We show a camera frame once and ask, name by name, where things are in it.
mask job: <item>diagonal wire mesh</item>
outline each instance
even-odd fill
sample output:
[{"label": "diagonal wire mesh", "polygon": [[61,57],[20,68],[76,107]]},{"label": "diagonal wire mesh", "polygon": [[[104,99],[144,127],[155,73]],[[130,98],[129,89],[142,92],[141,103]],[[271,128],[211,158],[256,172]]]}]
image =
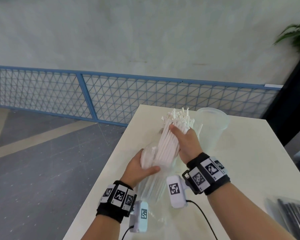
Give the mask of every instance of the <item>diagonal wire mesh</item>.
[{"label": "diagonal wire mesh", "polygon": [[92,119],[75,73],[0,68],[0,105]]},{"label": "diagonal wire mesh", "polygon": [[128,124],[140,104],[259,118],[278,91],[82,74],[99,120]]}]

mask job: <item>gray wall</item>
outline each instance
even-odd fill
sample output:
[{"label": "gray wall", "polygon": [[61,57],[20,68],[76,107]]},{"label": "gray wall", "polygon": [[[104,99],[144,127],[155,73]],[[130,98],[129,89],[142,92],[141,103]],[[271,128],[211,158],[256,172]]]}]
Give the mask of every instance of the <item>gray wall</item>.
[{"label": "gray wall", "polygon": [[300,0],[0,0],[0,65],[283,84]]}]

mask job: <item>hand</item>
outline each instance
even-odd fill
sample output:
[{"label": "hand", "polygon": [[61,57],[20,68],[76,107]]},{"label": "hand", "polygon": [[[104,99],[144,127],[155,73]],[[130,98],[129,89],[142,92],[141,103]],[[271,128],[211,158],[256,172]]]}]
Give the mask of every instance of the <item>hand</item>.
[{"label": "hand", "polygon": [[140,183],[144,178],[160,171],[159,166],[154,166],[148,169],[141,168],[140,157],[142,151],[143,149],[138,151],[138,153],[131,159],[120,179],[122,182],[131,186],[131,188],[136,187],[136,185]]},{"label": "hand", "polygon": [[172,124],[169,125],[169,129],[179,141],[179,155],[181,160],[185,164],[187,164],[189,161],[196,158],[200,153],[203,152],[197,134],[193,129],[190,128],[186,134],[182,133],[180,129]]}]

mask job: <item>qr-like marker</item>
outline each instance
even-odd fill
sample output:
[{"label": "qr-like marker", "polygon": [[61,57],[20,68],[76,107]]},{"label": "qr-like marker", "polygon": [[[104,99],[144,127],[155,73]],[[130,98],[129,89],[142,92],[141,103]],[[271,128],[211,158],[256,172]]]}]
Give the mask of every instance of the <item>qr-like marker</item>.
[{"label": "qr-like marker", "polygon": [[128,206],[130,206],[132,204],[132,201],[133,201],[133,196],[127,195],[125,204],[128,205]]},{"label": "qr-like marker", "polygon": [[213,165],[213,163],[208,164],[207,166],[205,166],[205,168],[208,170],[208,172],[211,175],[214,175],[215,173],[217,173],[219,170],[215,167],[215,165]]},{"label": "qr-like marker", "polygon": [[111,191],[112,191],[112,188],[106,189],[104,194],[103,194],[103,197],[108,197],[110,195]]},{"label": "qr-like marker", "polygon": [[147,219],[148,210],[147,209],[141,209],[141,219]]},{"label": "qr-like marker", "polygon": [[169,184],[169,190],[170,190],[170,194],[172,195],[180,193],[178,183]]},{"label": "qr-like marker", "polygon": [[117,190],[117,192],[115,193],[115,196],[113,198],[116,200],[119,200],[119,201],[123,201],[125,194],[126,194],[125,192],[123,192],[121,190]]},{"label": "qr-like marker", "polygon": [[216,160],[214,161],[216,165],[218,165],[219,168],[224,169],[225,167],[220,163],[220,161]]},{"label": "qr-like marker", "polygon": [[197,186],[201,185],[204,181],[206,181],[201,173],[196,173],[192,179],[195,181]]}]

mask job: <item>plastic cup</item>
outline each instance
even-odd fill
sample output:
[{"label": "plastic cup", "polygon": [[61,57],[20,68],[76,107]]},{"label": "plastic cup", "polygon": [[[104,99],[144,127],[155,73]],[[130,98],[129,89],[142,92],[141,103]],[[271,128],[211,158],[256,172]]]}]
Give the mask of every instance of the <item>plastic cup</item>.
[{"label": "plastic cup", "polygon": [[201,108],[194,117],[193,129],[199,134],[199,142],[202,150],[209,154],[216,146],[222,132],[228,127],[230,118],[216,108]]}]

